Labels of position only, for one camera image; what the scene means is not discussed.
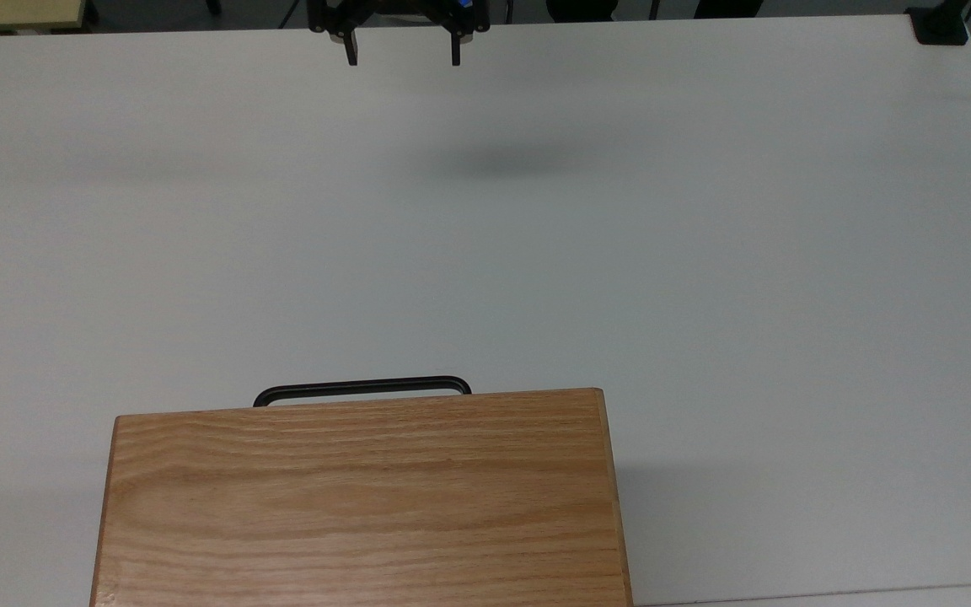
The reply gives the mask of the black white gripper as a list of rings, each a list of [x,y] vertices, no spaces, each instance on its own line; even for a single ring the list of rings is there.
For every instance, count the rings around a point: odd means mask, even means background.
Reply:
[[[309,1],[308,29],[344,38],[348,65],[355,67],[359,51],[354,30],[375,14],[417,15],[443,27],[451,34],[451,62],[455,67],[461,66],[463,38],[491,27],[488,1],[338,1],[334,5]]]

